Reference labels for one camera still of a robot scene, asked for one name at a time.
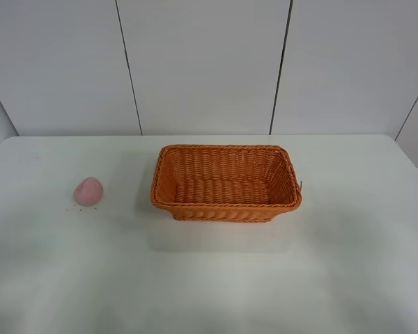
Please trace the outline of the pink peach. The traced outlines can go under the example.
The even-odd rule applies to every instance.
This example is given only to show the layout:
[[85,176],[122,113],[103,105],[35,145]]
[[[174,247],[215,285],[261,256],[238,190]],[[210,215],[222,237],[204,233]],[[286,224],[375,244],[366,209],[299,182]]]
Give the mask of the pink peach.
[[90,207],[102,199],[104,188],[94,177],[87,177],[75,189],[73,198],[78,205]]

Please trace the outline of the orange woven basket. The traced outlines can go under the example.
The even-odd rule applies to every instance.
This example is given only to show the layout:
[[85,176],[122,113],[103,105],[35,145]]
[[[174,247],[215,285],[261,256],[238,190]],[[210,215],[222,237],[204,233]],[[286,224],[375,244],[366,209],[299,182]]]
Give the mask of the orange woven basket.
[[296,210],[302,190],[277,145],[168,145],[160,150],[152,204],[179,221],[268,222]]

